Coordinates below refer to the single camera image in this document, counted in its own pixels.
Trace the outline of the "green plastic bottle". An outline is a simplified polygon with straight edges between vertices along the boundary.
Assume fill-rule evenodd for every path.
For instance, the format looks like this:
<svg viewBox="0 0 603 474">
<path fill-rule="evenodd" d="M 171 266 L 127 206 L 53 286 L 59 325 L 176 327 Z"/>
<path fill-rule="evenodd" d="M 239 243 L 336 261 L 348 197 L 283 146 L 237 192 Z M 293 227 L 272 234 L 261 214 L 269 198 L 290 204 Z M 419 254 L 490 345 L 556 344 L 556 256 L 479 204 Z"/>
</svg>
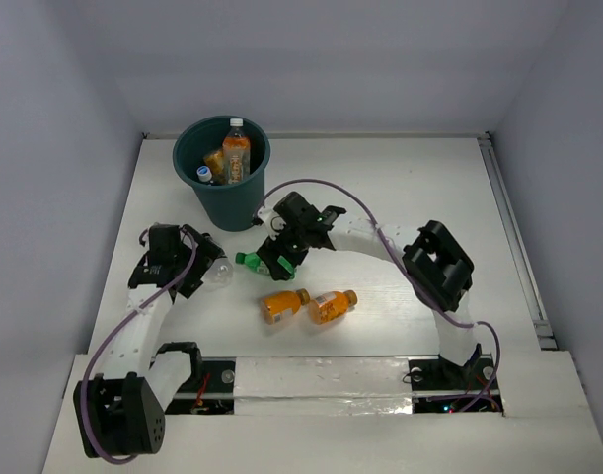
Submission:
<svg viewBox="0 0 603 474">
<path fill-rule="evenodd" d="M 279 257 L 277 262 L 285 269 L 285 272 L 287 273 L 286 280 L 295 278 L 295 269 L 290 262 L 284 257 Z M 270 276 L 270 270 L 267 264 L 255 252 L 248 254 L 238 252 L 235 256 L 235 263 L 247 267 L 253 273 L 267 277 Z"/>
</svg>

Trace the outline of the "small clear blue-label bottle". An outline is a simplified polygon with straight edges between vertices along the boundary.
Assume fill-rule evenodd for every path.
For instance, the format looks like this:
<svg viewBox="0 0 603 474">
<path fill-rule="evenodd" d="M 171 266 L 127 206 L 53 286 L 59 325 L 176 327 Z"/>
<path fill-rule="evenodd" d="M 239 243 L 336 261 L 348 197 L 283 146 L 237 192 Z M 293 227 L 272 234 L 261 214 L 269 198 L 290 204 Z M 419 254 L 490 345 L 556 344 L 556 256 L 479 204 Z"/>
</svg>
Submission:
<svg viewBox="0 0 603 474">
<path fill-rule="evenodd" d="M 217 259 L 202 277 L 202 289 L 214 291 L 228 286 L 233 279 L 233 265 L 228 259 Z"/>
</svg>

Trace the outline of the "small orange juice bottle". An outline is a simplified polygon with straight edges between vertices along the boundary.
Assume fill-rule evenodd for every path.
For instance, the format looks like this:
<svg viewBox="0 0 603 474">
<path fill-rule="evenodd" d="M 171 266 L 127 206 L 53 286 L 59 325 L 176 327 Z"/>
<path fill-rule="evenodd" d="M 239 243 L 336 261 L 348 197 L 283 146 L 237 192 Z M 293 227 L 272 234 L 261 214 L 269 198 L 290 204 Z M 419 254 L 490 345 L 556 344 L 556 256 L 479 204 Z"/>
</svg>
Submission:
<svg viewBox="0 0 603 474">
<path fill-rule="evenodd" d="M 261 312 L 264 321 L 277 324 L 295 315 L 303 306 L 310 302 L 310 295 L 304 288 L 296 291 L 281 291 L 261 300 Z"/>
</svg>

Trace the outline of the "clear plastic bottle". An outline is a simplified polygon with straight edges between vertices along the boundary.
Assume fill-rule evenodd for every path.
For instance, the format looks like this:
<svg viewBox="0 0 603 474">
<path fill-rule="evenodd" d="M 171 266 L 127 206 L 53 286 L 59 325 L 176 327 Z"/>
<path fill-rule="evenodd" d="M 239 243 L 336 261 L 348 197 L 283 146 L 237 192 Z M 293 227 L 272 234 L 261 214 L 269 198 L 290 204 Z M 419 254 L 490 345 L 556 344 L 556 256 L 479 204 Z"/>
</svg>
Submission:
<svg viewBox="0 0 603 474">
<path fill-rule="evenodd" d="M 213 173 L 210 168 L 206 165 L 199 166 L 196 170 L 196 176 L 198 181 L 206 186 L 216 186 L 217 181 L 215 180 Z"/>
</svg>

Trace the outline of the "small orange patterned bottle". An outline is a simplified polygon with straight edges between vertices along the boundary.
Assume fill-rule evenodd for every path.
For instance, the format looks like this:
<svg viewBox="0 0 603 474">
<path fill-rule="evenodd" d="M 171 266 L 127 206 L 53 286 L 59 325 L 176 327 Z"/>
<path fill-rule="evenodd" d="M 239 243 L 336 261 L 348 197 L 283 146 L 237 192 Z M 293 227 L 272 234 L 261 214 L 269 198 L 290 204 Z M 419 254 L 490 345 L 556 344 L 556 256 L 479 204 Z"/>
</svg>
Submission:
<svg viewBox="0 0 603 474">
<path fill-rule="evenodd" d="M 353 290 L 324 293 L 309 302 L 309 316 L 316 325 L 328 324 L 352 310 L 357 302 L 358 297 Z"/>
</svg>

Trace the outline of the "long orange label bottle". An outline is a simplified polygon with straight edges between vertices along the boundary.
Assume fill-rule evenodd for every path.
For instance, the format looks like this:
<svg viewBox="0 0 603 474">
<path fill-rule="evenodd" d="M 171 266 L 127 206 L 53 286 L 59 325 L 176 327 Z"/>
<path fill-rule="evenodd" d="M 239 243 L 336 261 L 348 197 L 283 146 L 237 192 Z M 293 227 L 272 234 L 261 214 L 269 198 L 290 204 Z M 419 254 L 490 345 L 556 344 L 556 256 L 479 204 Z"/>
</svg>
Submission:
<svg viewBox="0 0 603 474">
<path fill-rule="evenodd" d="M 241 118 L 231 118 L 230 130 L 222 143 L 227 184 L 238 184 L 250 176 L 251 142 Z"/>
</svg>

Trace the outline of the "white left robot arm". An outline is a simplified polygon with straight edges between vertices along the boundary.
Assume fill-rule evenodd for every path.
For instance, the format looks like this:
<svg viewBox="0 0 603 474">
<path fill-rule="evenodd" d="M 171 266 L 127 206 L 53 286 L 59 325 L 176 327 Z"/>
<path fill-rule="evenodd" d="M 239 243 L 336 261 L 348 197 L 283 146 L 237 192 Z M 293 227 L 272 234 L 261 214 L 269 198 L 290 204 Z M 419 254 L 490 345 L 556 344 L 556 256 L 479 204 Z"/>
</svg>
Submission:
<svg viewBox="0 0 603 474">
<path fill-rule="evenodd" d="M 125 314 L 91 356 L 73 394 L 86 456 L 114 465 L 158 452 L 175 395 L 206 389 L 210 375 L 198 344 L 162 343 L 160 330 L 177 300 L 191 298 L 208 281 L 225 284 L 233 274 L 211 235 L 187 224 L 154 224 L 139 243 L 145 252 L 127 282 Z"/>
</svg>

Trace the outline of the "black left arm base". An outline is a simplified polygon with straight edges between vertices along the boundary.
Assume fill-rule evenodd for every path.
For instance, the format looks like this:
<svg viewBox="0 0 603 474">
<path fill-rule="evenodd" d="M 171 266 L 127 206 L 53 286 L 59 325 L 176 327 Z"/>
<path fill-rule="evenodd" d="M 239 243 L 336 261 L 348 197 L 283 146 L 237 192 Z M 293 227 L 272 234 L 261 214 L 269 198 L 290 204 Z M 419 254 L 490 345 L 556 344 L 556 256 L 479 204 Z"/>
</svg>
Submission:
<svg viewBox="0 0 603 474">
<path fill-rule="evenodd" d="M 166 415 L 232 415 L 236 360 L 206 358 L 199 382 L 181 386 L 165 410 Z"/>
</svg>

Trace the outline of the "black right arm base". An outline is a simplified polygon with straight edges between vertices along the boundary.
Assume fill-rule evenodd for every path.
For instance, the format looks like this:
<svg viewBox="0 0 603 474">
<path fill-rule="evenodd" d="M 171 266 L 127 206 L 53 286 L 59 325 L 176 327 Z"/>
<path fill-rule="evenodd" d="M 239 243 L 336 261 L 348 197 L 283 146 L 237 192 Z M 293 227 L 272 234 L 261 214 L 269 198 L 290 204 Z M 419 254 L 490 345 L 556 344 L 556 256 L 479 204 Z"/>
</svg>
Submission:
<svg viewBox="0 0 603 474">
<path fill-rule="evenodd" d="M 414 414 L 458 412 L 503 413 L 502 397 L 493 376 L 494 359 L 481 354 L 458 366 L 440 355 L 412 358 L 402 382 L 411 388 Z"/>
</svg>

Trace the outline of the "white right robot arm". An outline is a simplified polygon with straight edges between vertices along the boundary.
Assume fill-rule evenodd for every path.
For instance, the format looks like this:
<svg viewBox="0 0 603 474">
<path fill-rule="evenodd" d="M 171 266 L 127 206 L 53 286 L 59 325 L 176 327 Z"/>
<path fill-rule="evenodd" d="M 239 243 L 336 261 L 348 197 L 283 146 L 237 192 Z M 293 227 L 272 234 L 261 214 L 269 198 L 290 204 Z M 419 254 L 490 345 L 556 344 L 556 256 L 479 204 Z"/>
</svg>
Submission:
<svg viewBox="0 0 603 474">
<path fill-rule="evenodd" d="M 418 229 L 379 224 L 342 207 L 318 210 L 291 192 L 273 207 L 261 206 L 254 222 L 267 237 L 257 250 L 274 280 L 290 280 L 312 249 L 354 252 L 398 265 L 416 297 L 431 309 L 439 339 L 441 379 L 461 387 L 476 373 L 480 354 L 467 306 L 474 263 L 444 224 Z"/>
</svg>

